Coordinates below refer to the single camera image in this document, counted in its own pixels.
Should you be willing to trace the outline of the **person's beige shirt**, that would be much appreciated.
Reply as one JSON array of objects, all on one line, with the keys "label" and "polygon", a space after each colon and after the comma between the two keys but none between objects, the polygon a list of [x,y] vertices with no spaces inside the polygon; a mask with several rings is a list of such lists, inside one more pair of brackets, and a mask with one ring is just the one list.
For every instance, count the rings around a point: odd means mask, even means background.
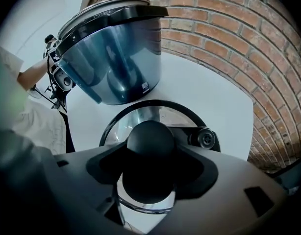
[{"label": "person's beige shirt", "polygon": [[0,46],[0,129],[29,138],[52,154],[67,151],[67,125],[56,109],[31,100],[18,83],[22,59]]}]

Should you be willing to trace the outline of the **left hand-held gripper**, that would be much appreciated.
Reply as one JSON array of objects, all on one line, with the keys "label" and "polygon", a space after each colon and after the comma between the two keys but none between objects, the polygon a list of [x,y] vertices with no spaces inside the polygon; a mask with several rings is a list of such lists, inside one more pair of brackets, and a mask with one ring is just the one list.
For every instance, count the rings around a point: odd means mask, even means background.
[{"label": "left hand-held gripper", "polygon": [[56,39],[45,39],[44,42],[46,45],[44,50],[44,58],[49,58],[50,68],[48,73],[50,79],[62,91],[69,91],[74,86],[74,82],[61,69],[61,67],[58,66],[59,57],[55,52],[58,46],[58,41]]}]

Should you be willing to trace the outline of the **black pressure cooker body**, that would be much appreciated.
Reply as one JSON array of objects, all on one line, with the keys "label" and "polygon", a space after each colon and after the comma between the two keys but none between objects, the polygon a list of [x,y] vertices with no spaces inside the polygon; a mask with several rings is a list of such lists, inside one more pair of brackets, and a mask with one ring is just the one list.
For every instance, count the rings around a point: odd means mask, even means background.
[{"label": "black pressure cooker body", "polygon": [[161,77],[163,6],[149,0],[104,0],[59,30],[59,67],[95,102],[121,105],[149,93]]}]

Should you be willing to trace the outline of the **person's left forearm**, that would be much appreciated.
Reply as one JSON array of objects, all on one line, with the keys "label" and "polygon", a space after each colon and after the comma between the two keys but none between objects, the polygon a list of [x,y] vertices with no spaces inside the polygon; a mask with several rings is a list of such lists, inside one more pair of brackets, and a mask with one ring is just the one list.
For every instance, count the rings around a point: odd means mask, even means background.
[{"label": "person's left forearm", "polygon": [[20,72],[17,81],[25,91],[28,91],[41,80],[47,70],[47,58],[44,58],[24,72]]}]

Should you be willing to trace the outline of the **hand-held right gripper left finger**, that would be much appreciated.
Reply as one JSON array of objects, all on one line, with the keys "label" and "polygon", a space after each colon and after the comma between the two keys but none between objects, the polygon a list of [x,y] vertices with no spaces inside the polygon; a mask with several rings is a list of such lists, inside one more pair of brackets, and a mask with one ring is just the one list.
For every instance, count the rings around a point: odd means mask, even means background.
[{"label": "hand-held right gripper left finger", "polygon": [[84,234],[131,235],[124,228],[116,189],[122,173],[121,150],[105,146],[54,156],[59,179],[71,194],[68,204],[76,208]]}]

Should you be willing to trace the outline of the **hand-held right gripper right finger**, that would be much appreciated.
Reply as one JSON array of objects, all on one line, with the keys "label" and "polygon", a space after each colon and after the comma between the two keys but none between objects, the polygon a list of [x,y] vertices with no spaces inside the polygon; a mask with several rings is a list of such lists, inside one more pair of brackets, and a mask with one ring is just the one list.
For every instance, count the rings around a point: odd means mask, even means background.
[{"label": "hand-held right gripper right finger", "polygon": [[250,235],[284,204],[287,193],[251,163],[181,145],[175,203],[150,235]]}]

